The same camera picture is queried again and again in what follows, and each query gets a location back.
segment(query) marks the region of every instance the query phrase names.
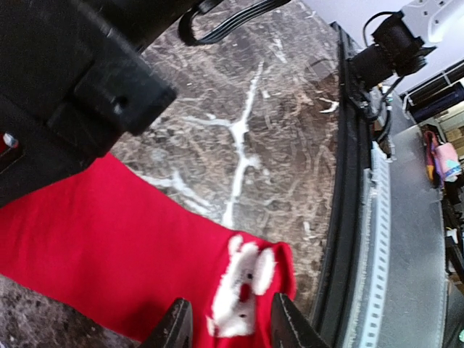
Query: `red fabric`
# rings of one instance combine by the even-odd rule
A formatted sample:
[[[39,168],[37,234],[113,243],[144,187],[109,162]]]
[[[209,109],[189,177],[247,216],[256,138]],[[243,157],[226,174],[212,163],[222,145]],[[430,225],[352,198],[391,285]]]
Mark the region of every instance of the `red fabric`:
[[[195,347],[270,347],[273,295],[295,296],[289,246],[240,233],[273,249],[275,275],[257,298],[255,334],[211,337],[205,317],[238,232],[187,212],[110,155],[0,209],[0,229],[1,274],[139,341],[182,297]]]
[[[0,133],[0,154],[4,152],[7,149],[7,145],[5,144],[3,140],[3,133]]]
[[[252,295],[252,287],[249,284],[244,284],[240,288],[240,302],[246,302]]]

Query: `white marble vein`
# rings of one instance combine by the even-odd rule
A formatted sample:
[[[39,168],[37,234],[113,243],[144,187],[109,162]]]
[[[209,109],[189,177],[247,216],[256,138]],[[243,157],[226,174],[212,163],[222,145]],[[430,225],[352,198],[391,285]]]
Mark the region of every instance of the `white marble vein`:
[[[319,98],[319,100],[331,104],[331,106],[328,109],[320,111],[321,114],[330,114],[331,112],[336,111],[340,105],[340,103],[338,103],[337,101],[329,100],[327,98]]]
[[[306,232],[306,234],[311,233],[311,227],[310,227],[309,221],[304,221],[303,222],[303,227],[304,227],[304,232]]]
[[[234,123],[231,123],[228,120],[222,120],[220,118],[211,118],[210,116],[208,117],[208,120],[202,120],[193,116],[185,117],[186,121],[196,123],[198,125],[226,127],[231,132],[231,135],[233,137],[236,153],[239,156],[239,162],[237,164],[233,176],[231,196],[227,202],[222,219],[222,224],[228,228],[233,228],[233,208],[237,202],[237,198],[241,194],[241,189],[244,185],[245,171],[248,167],[258,168],[260,166],[260,160],[257,156],[248,157],[245,154],[244,136],[249,131],[248,120],[253,110],[254,98],[256,97],[258,83],[260,82],[260,78],[262,75],[263,65],[264,62],[261,62],[258,65],[257,72],[255,73],[250,83],[249,90],[246,94],[244,111],[242,112],[239,120],[237,120]]]
[[[269,48],[282,63],[286,64],[289,62],[285,56],[285,53],[283,52],[281,39],[274,38],[274,44],[270,45]]]
[[[305,19],[308,20],[310,18],[314,18],[314,16],[317,14],[316,11],[312,11],[311,14],[309,16],[306,16]]]
[[[138,172],[135,172],[138,176],[144,179],[150,185],[155,187],[173,188],[187,198],[192,199],[197,204],[202,205],[203,207],[209,207],[211,204],[206,200],[201,198],[194,190],[189,188],[186,183],[183,181],[181,174],[175,170],[171,178],[152,178],[151,176],[142,175]]]
[[[188,205],[188,207],[192,209],[193,212],[196,212],[197,214],[208,216],[211,213],[209,209],[203,207],[202,205],[196,203],[193,200],[186,199],[184,202]]]

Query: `black rubber edge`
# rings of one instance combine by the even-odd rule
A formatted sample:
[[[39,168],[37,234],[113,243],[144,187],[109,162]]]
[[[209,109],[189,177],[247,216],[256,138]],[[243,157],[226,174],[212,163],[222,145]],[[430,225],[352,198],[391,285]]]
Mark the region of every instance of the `black rubber edge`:
[[[360,241],[364,169],[370,163],[370,133],[362,110],[350,101],[348,52],[352,39],[338,24],[340,110],[331,221],[318,293],[310,315],[312,326],[330,347],[340,347],[351,310]]]

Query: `white wall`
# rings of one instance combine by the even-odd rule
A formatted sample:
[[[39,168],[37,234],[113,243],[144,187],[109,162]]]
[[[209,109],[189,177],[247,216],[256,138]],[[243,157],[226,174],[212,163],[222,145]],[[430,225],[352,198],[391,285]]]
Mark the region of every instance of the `white wall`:
[[[398,11],[410,0],[303,0],[326,22],[338,22],[353,39],[363,44],[363,26],[380,11]],[[372,33],[382,19],[369,26]],[[464,59],[464,19],[457,23],[439,44],[439,48],[427,57],[428,64],[420,72],[405,78],[397,91],[403,93],[422,83],[450,65]]]

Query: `black plastic bracket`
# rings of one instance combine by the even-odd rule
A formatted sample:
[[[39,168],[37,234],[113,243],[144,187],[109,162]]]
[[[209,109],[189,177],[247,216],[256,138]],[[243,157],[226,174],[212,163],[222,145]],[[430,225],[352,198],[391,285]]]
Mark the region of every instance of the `black plastic bracket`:
[[[175,92],[81,0],[0,7],[0,141],[6,133],[20,145],[0,154],[3,207],[85,170],[124,132],[143,132]]]
[[[191,305],[185,299],[177,299],[139,348],[191,348],[192,336]]]
[[[328,348],[284,294],[275,294],[272,309],[273,348]]]

